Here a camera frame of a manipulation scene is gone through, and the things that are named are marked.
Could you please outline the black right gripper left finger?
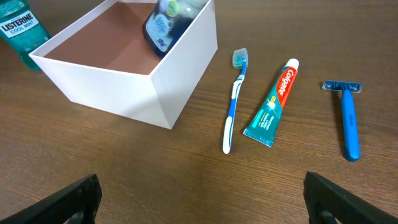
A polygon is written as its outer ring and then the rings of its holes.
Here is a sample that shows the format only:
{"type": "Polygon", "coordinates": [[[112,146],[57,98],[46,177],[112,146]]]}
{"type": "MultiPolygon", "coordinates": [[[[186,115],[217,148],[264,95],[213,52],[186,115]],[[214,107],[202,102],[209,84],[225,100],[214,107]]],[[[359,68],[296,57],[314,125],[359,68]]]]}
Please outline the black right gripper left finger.
{"type": "Polygon", "coordinates": [[[94,224],[101,198],[102,191],[98,177],[90,174],[1,220],[1,223],[94,224]]]}

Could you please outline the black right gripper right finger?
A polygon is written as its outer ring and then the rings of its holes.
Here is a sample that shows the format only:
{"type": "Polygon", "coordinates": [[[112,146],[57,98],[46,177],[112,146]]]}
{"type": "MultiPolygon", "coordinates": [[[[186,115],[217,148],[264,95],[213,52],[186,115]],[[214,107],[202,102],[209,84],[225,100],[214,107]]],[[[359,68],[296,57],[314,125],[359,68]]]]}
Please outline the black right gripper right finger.
{"type": "Polygon", "coordinates": [[[396,217],[315,172],[307,172],[303,184],[303,196],[311,224],[397,223],[396,217]]]}

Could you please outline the white cardboard box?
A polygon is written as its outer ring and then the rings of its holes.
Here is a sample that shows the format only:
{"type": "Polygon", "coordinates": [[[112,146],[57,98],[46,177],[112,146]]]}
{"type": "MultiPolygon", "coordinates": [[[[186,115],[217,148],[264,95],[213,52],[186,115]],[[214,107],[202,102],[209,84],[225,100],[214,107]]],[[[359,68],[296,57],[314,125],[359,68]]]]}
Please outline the white cardboard box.
{"type": "Polygon", "coordinates": [[[142,33],[154,6],[105,0],[30,56],[70,101],[170,129],[217,51],[215,5],[164,58],[142,33]]]}

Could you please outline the green Listerine mouthwash bottle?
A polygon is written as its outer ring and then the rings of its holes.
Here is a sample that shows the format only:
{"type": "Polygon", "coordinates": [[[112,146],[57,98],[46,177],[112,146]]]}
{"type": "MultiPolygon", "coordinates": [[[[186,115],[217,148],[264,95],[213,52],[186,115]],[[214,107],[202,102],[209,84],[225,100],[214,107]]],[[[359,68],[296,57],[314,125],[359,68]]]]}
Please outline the green Listerine mouthwash bottle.
{"type": "Polygon", "coordinates": [[[29,54],[50,40],[51,35],[30,10],[28,1],[1,0],[1,37],[25,65],[40,70],[29,54]]]}

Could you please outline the clear blue soap pump bottle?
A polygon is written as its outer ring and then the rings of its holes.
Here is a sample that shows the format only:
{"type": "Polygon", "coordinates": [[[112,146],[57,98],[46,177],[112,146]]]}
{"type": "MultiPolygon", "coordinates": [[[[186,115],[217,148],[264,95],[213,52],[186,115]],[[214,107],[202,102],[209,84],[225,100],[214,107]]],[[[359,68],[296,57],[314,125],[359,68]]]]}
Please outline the clear blue soap pump bottle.
{"type": "Polygon", "coordinates": [[[208,0],[158,0],[142,26],[145,40],[164,58],[187,30],[208,0]]]}

